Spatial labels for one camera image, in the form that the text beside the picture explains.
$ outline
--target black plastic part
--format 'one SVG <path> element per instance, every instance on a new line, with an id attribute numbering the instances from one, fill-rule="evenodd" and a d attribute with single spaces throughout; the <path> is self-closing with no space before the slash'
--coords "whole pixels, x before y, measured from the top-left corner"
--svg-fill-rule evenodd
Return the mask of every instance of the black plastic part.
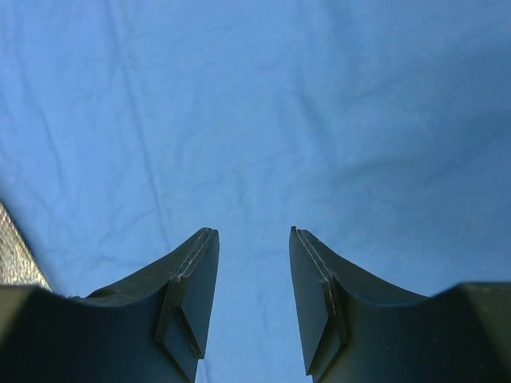
<path id="1" fill-rule="evenodd" d="M 511 381 L 511 283 L 462 283 L 423 297 L 295 227 L 290 258 L 314 382 Z"/>
<path id="2" fill-rule="evenodd" d="M 0 381 L 190 382 L 204 357 L 219 256 L 201 229 L 87 298 L 0 287 Z"/>

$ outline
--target blue fabric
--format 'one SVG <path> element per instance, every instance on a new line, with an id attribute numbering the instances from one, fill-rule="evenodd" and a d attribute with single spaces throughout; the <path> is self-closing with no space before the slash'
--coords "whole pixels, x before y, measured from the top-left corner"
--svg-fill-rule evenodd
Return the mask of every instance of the blue fabric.
<path id="1" fill-rule="evenodd" d="M 0 198 L 61 294 L 219 229 L 197 381 L 310 381 L 291 225 L 422 294 L 511 278 L 510 7 L 3 0 Z"/>

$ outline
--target blue surface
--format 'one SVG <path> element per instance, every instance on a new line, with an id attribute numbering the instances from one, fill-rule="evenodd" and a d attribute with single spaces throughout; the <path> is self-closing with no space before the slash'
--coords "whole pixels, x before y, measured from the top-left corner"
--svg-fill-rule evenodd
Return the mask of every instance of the blue surface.
<path id="1" fill-rule="evenodd" d="M 0 198 L 86 295 L 220 230 L 198 382 L 301 382 L 291 225 L 434 294 L 511 279 L 506 0 L 0 1 Z"/>

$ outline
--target blue cloth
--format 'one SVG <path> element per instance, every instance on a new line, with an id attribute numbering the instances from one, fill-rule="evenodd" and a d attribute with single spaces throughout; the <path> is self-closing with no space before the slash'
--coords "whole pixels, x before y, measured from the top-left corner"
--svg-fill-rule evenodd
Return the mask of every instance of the blue cloth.
<path id="1" fill-rule="evenodd" d="M 0 198 L 87 295 L 220 230 L 198 382 L 305 382 L 291 225 L 434 294 L 511 278 L 506 0 L 0 4 Z"/>

